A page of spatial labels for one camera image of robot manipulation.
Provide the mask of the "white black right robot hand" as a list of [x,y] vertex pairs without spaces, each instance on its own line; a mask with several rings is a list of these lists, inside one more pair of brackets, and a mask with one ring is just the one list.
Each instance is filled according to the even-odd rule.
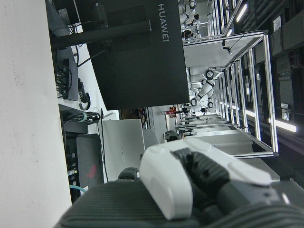
[[139,176],[89,189],[58,228],[301,228],[271,175],[197,138],[149,147]]

